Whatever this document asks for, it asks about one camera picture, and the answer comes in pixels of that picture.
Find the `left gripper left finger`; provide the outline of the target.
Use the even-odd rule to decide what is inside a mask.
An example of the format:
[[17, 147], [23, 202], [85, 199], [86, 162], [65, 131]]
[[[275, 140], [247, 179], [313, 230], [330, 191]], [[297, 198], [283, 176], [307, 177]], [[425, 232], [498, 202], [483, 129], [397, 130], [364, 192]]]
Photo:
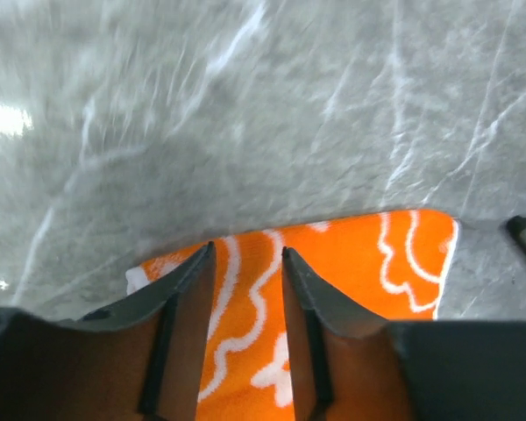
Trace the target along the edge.
[[0, 307], [0, 420], [192, 420], [216, 248], [83, 318]]

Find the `orange towel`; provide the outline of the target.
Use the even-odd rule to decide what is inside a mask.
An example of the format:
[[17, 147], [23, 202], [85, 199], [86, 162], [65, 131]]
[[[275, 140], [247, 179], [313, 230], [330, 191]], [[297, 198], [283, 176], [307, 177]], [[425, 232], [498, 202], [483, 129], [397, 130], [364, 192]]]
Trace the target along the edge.
[[458, 243], [455, 218], [391, 210], [215, 239], [216, 280], [197, 420], [292, 420], [282, 251], [388, 319], [434, 320]]

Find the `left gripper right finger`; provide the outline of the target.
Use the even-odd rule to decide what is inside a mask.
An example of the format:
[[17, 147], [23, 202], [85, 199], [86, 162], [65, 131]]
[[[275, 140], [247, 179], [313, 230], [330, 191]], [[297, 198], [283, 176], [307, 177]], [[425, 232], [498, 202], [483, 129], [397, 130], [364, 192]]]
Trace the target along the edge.
[[299, 420], [526, 420], [526, 322], [390, 321], [282, 253]]

